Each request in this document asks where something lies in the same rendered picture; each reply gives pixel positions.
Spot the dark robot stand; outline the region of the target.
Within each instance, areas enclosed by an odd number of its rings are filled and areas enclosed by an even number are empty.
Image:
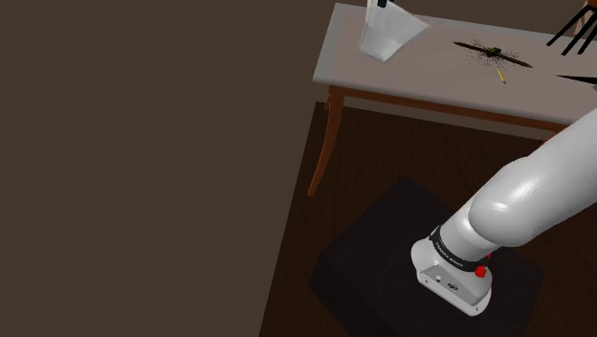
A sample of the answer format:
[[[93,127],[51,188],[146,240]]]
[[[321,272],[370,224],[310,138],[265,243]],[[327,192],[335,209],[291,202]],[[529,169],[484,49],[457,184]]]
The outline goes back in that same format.
[[[400,179],[322,250],[310,288],[350,337],[525,337],[544,272],[516,251],[492,254],[491,299],[474,317],[417,280],[411,246],[452,214]]]

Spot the dark brown twig, green centre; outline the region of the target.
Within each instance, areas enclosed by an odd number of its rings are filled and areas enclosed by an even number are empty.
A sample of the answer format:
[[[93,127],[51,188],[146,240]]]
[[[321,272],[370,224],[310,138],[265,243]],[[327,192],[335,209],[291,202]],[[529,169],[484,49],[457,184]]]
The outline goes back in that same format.
[[[520,60],[519,56],[515,56],[514,54],[511,54],[511,53],[506,53],[498,47],[488,48],[488,47],[472,45],[472,44],[459,42],[459,41],[454,41],[453,44],[456,46],[462,47],[462,48],[466,48],[466,49],[475,51],[480,55],[484,55],[486,58],[499,59],[501,61],[508,61],[508,62],[517,64],[522,67],[532,68],[531,64],[529,64],[523,60]]]

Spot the white angular container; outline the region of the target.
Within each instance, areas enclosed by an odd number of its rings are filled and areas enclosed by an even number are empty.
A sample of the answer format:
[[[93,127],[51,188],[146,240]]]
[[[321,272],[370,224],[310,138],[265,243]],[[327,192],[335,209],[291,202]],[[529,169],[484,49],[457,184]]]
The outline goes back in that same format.
[[[367,0],[360,50],[386,62],[428,26],[395,0]]]

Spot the wooden table with grey top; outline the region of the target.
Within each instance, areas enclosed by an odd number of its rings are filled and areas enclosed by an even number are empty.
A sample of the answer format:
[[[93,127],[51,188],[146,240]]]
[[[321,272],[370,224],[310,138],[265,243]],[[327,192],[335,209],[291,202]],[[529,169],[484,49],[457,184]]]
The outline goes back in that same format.
[[[329,118],[308,194],[315,195],[335,145],[345,98],[380,101],[559,132],[597,107],[597,40],[567,52],[568,36],[425,17],[428,28],[382,62],[360,50],[365,8],[334,6],[313,80],[328,88]],[[532,65],[486,58],[453,44],[498,47]],[[497,69],[505,77],[500,81]]]

